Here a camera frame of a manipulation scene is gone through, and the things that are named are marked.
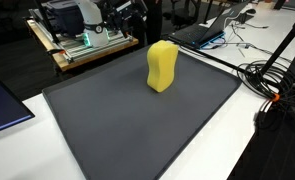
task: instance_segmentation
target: wooden board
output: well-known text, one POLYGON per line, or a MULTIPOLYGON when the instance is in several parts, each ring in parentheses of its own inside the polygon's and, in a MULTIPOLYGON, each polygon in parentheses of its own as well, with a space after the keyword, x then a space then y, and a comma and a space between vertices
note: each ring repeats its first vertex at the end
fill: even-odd
MULTIPOLYGON (((45 46, 46 50, 50 50, 50 49, 56 49, 53 45, 53 43, 46 37, 46 35, 37 27, 37 25, 35 24, 35 22, 33 20, 28 20, 27 21, 28 26, 30 27, 31 30, 34 31, 35 35, 38 37, 38 39, 40 40, 40 42, 45 46)), ((109 54, 113 54, 115 52, 121 51, 123 49, 132 47, 134 45, 138 44, 138 39, 133 38, 132 42, 129 42, 124 44, 124 45, 119 45, 116 46, 115 48, 110 48, 104 52, 95 54, 91 57, 88 57, 84 60, 81 61, 75 61, 73 63, 68 63, 67 60, 65 59, 65 57, 63 55, 60 54, 54 54, 53 55, 53 59, 55 60, 56 64, 58 65, 58 67, 62 70, 62 71, 67 71, 69 69, 78 67, 80 65, 86 64, 88 62, 94 61, 96 59, 102 58, 104 56, 107 56, 109 54)))

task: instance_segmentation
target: desk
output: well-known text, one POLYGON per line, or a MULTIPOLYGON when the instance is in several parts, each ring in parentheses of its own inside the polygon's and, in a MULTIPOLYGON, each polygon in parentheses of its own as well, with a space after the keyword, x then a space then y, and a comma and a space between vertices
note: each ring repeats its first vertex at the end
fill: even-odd
MULTIPOLYGON (((294 23, 295 12, 259 10, 258 13, 264 13, 269 18, 266 24, 270 23, 268 24, 271 26, 270 29, 277 30, 277 32, 267 33, 269 29, 265 33, 281 36, 270 37, 274 41, 264 46, 264 39, 267 37, 254 36, 256 31, 247 28, 248 33, 245 31, 239 33, 243 33, 245 40, 256 43, 258 47, 274 50, 294 23), (288 23, 283 25, 276 22, 279 15, 283 20, 287 19, 288 23)), ((295 40, 290 48, 286 51, 288 53, 286 57, 293 59, 295 40)), ((234 59, 229 58, 233 53, 240 54, 237 49, 233 49, 236 49, 235 46, 230 45, 226 49, 221 51, 217 49, 210 53, 216 52, 217 57, 229 60, 234 59)), ((241 54, 233 56, 237 57, 233 61, 234 64, 245 61, 241 54)), ((197 58, 234 73, 232 69, 212 60, 197 58)), ((264 101, 265 99, 256 96, 242 85, 185 148, 161 179, 226 179, 255 132, 254 115, 264 101)), ((24 103, 36 117, 0 132, 0 180, 84 179, 43 96, 37 95, 24 103)))
MULTIPOLYGON (((39 41, 44 45, 46 50, 56 49, 55 46, 53 45, 53 43, 46 37, 46 35, 39 29, 39 27, 37 27, 37 25, 35 24, 35 22, 33 20, 27 20, 26 24, 27 24, 28 28, 30 29, 30 31, 32 31, 32 33, 35 34, 35 36, 39 39, 39 41)), ((104 56, 107 56, 107 55, 113 54, 115 52, 124 50, 126 48, 132 47, 136 44, 138 44, 138 40, 136 38, 133 38, 133 41, 128 42, 124 45, 116 46, 115 48, 111 48, 106 51, 102 51, 102 52, 96 54, 95 56, 91 56, 91 57, 88 57, 84 60, 75 61, 72 63, 68 63, 67 60, 64 58, 64 56, 62 56, 60 54, 54 54, 53 60, 54 60, 55 64, 58 66, 58 68, 64 72, 69 69, 86 64, 88 62, 97 60, 97 59, 102 58, 104 56)))

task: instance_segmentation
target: laptop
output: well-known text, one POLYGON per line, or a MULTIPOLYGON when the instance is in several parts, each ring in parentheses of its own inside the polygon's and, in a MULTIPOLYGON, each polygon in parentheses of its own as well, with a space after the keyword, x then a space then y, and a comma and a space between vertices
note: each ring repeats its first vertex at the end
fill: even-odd
POLYGON ((168 39, 187 47, 201 49, 209 42, 224 36, 224 28, 229 25, 233 18, 236 18, 242 9, 249 3, 245 0, 231 7, 222 10, 213 24, 207 28, 194 24, 168 36, 168 39))

